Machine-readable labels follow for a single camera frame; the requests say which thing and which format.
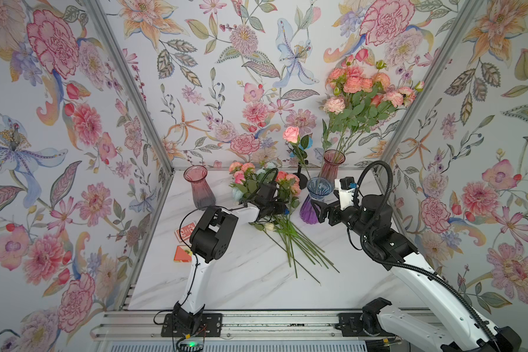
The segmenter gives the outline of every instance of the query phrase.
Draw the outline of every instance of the painted peony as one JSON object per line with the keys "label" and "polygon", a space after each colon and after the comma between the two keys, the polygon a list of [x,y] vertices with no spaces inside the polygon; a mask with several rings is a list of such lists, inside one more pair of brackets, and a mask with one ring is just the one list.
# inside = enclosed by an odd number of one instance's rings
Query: painted peony
{"label": "painted peony", "polygon": [[409,0],[376,0],[360,25],[360,35],[366,34],[366,45],[389,42],[405,30],[413,14]]}
{"label": "painted peony", "polygon": [[260,139],[254,138],[254,135],[244,133],[231,141],[231,149],[239,154],[250,154],[260,148]]}
{"label": "painted peony", "polygon": [[444,203],[436,198],[426,198],[421,203],[422,220],[426,226],[436,233],[442,233],[450,228],[448,219],[450,212]]}
{"label": "painted peony", "polygon": [[482,181],[468,182],[463,188],[463,205],[475,215],[491,216],[499,206],[498,198],[497,192]]}
{"label": "painted peony", "polygon": [[67,22],[49,10],[33,12],[28,23],[28,39],[41,65],[52,73],[55,70],[64,79],[76,72],[78,46]]}
{"label": "painted peony", "polygon": [[68,289],[62,293],[61,305],[57,310],[59,329],[72,332],[79,326],[90,312],[95,289],[94,279],[88,273],[69,283]]}
{"label": "painted peony", "polygon": [[23,262],[27,282],[38,285],[41,279],[48,281],[52,278],[61,266],[64,254],[61,239],[54,235],[47,234],[35,240],[29,247],[29,259]]}
{"label": "painted peony", "polygon": [[522,257],[524,247],[515,242],[514,247],[508,243],[499,245],[498,252],[488,249],[487,262],[494,266],[491,270],[493,282],[491,285],[499,290],[505,289],[508,298],[514,298],[514,291],[518,299],[528,304],[528,256]]}

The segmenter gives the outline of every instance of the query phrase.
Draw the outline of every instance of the blue flower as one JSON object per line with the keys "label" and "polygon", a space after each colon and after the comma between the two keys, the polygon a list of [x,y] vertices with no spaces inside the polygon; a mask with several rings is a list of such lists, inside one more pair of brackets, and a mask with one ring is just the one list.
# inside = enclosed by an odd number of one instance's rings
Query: blue flower
{"label": "blue flower", "polygon": [[151,204],[154,201],[156,196],[156,189],[147,197],[147,191],[144,188],[141,188],[141,201],[134,199],[129,203],[129,209],[134,210],[138,213],[147,210],[149,213],[154,212],[153,205]]}
{"label": "blue flower", "polygon": [[301,42],[294,47],[294,50],[292,50],[292,39],[292,26],[285,18],[278,19],[276,46],[281,53],[280,62],[285,65],[285,76],[281,81],[273,84],[275,88],[285,88],[288,85],[289,78],[292,74],[297,74],[299,79],[305,84],[319,82],[319,80],[315,79],[310,70],[304,69],[301,65],[311,53],[311,41],[307,40],[304,44]]}
{"label": "blue flower", "polygon": [[27,132],[18,120],[3,116],[0,124],[0,173],[14,170],[21,173],[28,183],[28,193],[23,199],[23,206],[29,208],[41,195],[41,186],[33,176],[41,166],[54,167],[65,159],[67,149],[56,150],[45,148],[40,151],[29,151]]}

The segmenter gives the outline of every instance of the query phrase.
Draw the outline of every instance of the flower vase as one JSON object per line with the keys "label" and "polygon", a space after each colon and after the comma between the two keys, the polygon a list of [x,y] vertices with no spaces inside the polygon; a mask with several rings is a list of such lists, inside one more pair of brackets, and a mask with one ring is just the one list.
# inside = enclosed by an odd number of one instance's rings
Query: flower vase
{"label": "flower vase", "polygon": [[184,172],[184,179],[192,186],[192,197],[196,208],[215,205],[215,195],[205,180],[206,176],[207,169],[201,165],[190,166]]}
{"label": "flower vase", "polygon": [[331,183],[332,188],[334,189],[334,180],[338,175],[338,167],[344,163],[346,157],[344,153],[338,150],[328,150],[325,151],[323,156],[323,166],[321,167],[321,172],[319,177],[322,177],[328,180]]}
{"label": "flower vase", "polygon": [[307,224],[313,225],[316,224],[319,219],[317,218],[317,213],[315,213],[311,200],[314,199],[322,202],[325,196],[333,191],[333,186],[327,179],[313,177],[307,183],[307,190],[309,191],[309,195],[299,209],[299,216],[301,220]]}

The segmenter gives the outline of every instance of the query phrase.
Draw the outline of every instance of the mounting plate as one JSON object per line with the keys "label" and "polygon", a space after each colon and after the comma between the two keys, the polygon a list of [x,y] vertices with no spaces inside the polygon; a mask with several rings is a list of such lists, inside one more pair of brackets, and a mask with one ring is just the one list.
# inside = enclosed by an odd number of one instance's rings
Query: mounting plate
{"label": "mounting plate", "polygon": [[[223,320],[223,314],[202,314],[202,325],[206,324],[205,331],[199,334],[199,337],[220,337],[221,336],[221,324]],[[176,320],[172,320],[172,314],[167,314],[164,317],[164,323],[162,325],[162,331],[160,332],[161,337],[172,337],[172,332],[174,331],[174,337],[180,338],[189,333],[181,327],[178,326]]]}

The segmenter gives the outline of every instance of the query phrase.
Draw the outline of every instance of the painted flower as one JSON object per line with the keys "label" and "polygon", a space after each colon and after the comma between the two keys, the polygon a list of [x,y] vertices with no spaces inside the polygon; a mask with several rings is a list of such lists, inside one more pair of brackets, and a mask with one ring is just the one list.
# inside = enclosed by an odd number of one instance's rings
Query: painted flower
{"label": "painted flower", "polygon": [[260,165],[277,158],[276,150],[274,148],[262,148],[252,154],[252,160]]}
{"label": "painted flower", "polygon": [[503,159],[492,168],[488,168],[481,177],[496,190],[510,189],[516,187],[516,180],[513,178],[514,169],[508,159]]}
{"label": "painted flower", "polygon": [[0,174],[6,170],[14,170],[25,177],[28,191],[23,199],[23,206],[29,208],[41,196],[41,186],[33,173],[40,165],[55,167],[61,164],[68,150],[27,150],[31,144],[21,122],[6,115],[2,117],[2,121],[4,124],[0,124]]}
{"label": "painted flower", "polygon": [[507,232],[507,230],[510,230],[511,235],[514,237],[516,242],[522,244],[522,242],[520,241],[520,238],[528,242],[528,235],[522,232],[522,231],[528,231],[528,225],[516,225],[517,222],[522,220],[522,218],[524,217],[524,214],[516,213],[512,217],[510,217],[509,208],[503,207],[503,216],[499,216],[495,212],[493,212],[493,216],[495,217],[495,220],[499,224],[504,225],[503,227],[500,228],[501,233],[505,233]]}
{"label": "painted flower", "polygon": [[243,109],[243,117],[246,118],[248,122],[257,124],[259,122],[264,122],[268,117],[268,107],[261,101],[254,101],[248,103],[247,106]]}
{"label": "painted flower", "polygon": [[169,17],[178,7],[164,0],[118,0],[123,6],[119,16],[125,19],[123,33],[125,38],[142,32],[158,51],[160,34],[187,34],[187,32]]}
{"label": "painted flower", "polygon": [[18,0],[0,0],[0,48],[18,48],[25,34],[25,14]]}
{"label": "painted flower", "polygon": [[104,62],[96,46],[87,40],[80,41],[78,56],[80,58],[80,72],[88,77],[94,87],[101,90],[105,78]]}
{"label": "painted flower", "polygon": [[17,351],[41,352],[57,339],[58,315],[55,308],[36,310],[21,325],[20,338],[16,344]]}
{"label": "painted flower", "polygon": [[413,14],[409,0],[376,0],[366,12],[360,35],[366,34],[366,45],[389,42],[405,30]]}
{"label": "painted flower", "polygon": [[182,95],[188,102],[193,102],[194,104],[200,105],[200,103],[203,102],[205,99],[202,97],[201,94],[196,92],[194,88],[184,86],[184,88],[182,88]]}
{"label": "painted flower", "polygon": [[294,103],[290,102],[289,100],[284,100],[282,102],[282,99],[278,99],[276,103],[270,102],[270,106],[272,107],[272,110],[270,110],[271,113],[280,113],[282,115],[282,112],[292,112],[293,110],[290,108],[293,108]]}
{"label": "painted flower", "polygon": [[444,203],[436,198],[426,198],[421,203],[422,220],[426,226],[436,233],[442,233],[450,228],[448,219],[450,212]]}
{"label": "painted flower", "polygon": [[28,39],[39,62],[49,73],[55,70],[66,79],[76,72],[77,40],[64,19],[49,10],[34,11],[33,22],[28,23]]}
{"label": "painted flower", "polygon": [[438,172],[431,172],[422,180],[424,193],[432,198],[442,198],[447,186],[448,177]]}
{"label": "painted flower", "polygon": [[96,290],[94,279],[83,273],[78,280],[72,280],[68,289],[62,293],[61,305],[58,307],[58,327],[72,332],[86,318],[93,303]]}
{"label": "painted flower", "polygon": [[499,195],[492,187],[482,181],[468,182],[463,188],[463,205],[471,213],[479,216],[490,216],[499,206]]}
{"label": "painted flower", "polygon": [[239,154],[250,154],[260,148],[260,140],[254,135],[244,133],[231,141],[231,149]]}
{"label": "painted flower", "polygon": [[102,260],[96,275],[96,296],[99,299],[106,299],[114,290],[115,283],[118,279],[118,265],[110,257]]}
{"label": "painted flower", "polygon": [[303,109],[299,109],[297,112],[292,111],[289,114],[285,119],[286,124],[284,127],[298,127],[302,135],[307,135],[317,126],[315,120],[317,120],[317,117],[311,114],[309,110],[303,111]]}
{"label": "painted flower", "polygon": [[129,203],[129,209],[135,212],[142,212],[147,210],[149,213],[154,212],[153,202],[156,197],[156,189],[150,194],[147,194],[146,189],[141,188],[139,199],[134,199]]}
{"label": "painted flower", "polygon": [[20,225],[9,234],[0,235],[0,265],[10,271],[21,264],[21,258],[28,252],[29,235]]}
{"label": "painted flower", "polygon": [[128,161],[118,161],[115,163],[115,173],[122,179],[125,179],[131,174],[131,167],[133,166]]}
{"label": "painted flower", "polygon": [[29,247],[29,259],[23,262],[27,283],[38,285],[41,280],[48,281],[62,264],[65,251],[60,238],[46,234],[38,238]]}
{"label": "painted flower", "polygon": [[510,39],[528,32],[524,18],[528,16],[528,0],[492,0],[487,13],[476,21],[475,27],[463,39],[475,42],[469,64],[487,51],[498,60],[511,60]]}
{"label": "painted flower", "polygon": [[102,133],[102,122],[96,108],[88,104],[79,104],[72,114],[74,131],[85,145],[94,145]]}
{"label": "painted flower", "polygon": [[249,56],[258,49],[256,33],[246,25],[239,25],[231,32],[229,37],[232,46],[243,56]]}
{"label": "painted flower", "polygon": [[310,70],[303,68],[302,63],[311,54],[311,41],[300,42],[292,49],[293,29],[288,21],[280,18],[277,21],[276,46],[280,51],[280,63],[285,65],[285,75],[282,80],[273,84],[274,88],[285,88],[292,75],[297,75],[304,84],[318,83]]}
{"label": "painted flower", "polygon": [[94,185],[88,185],[88,193],[82,192],[84,201],[79,202],[80,218],[88,219],[88,227],[98,225],[98,218],[111,215],[112,199],[109,198],[110,190],[104,187],[100,182]]}
{"label": "painted flower", "polygon": [[528,256],[522,257],[524,247],[515,242],[514,247],[508,243],[499,245],[498,252],[488,249],[487,262],[494,266],[491,270],[493,281],[491,285],[499,290],[505,289],[508,298],[514,298],[514,290],[518,299],[528,304]]}
{"label": "painted flower", "polygon": [[69,201],[67,204],[65,204],[65,201],[61,199],[60,202],[58,202],[58,207],[61,211],[57,211],[55,209],[51,210],[50,215],[58,220],[50,222],[47,225],[47,229],[53,229],[58,226],[57,235],[60,234],[65,229],[65,224],[71,224],[72,219],[69,218],[69,216],[72,214],[72,212],[79,207],[79,204],[75,204],[74,207],[72,206],[72,203],[74,201],[73,197],[69,197]]}
{"label": "painted flower", "polygon": [[235,125],[231,121],[218,124],[215,127],[215,138],[221,142],[230,142],[233,138],[237,137],[238,133],[235,129]]}
{"label": "painted flower", "polygon": [[141,154],[141,147],[143,146],[139,118],[135,116],[133,122],[127,122],[123,126],[126,134],[125,146],[132,150],[135,158],[137,158]]}
{"label": "painted flower", "polygon": [[385,47],[385,62],[388,67],[403,65],[417,51],[422,42],[422,33],[415,28],[402,32]]}
{"label": "painted flower", "polygon": [[436,259],[439,262],[449,258],[448,245],[440,235],[431,231],[425,231],[422,234],[421,242],[427,257]]}

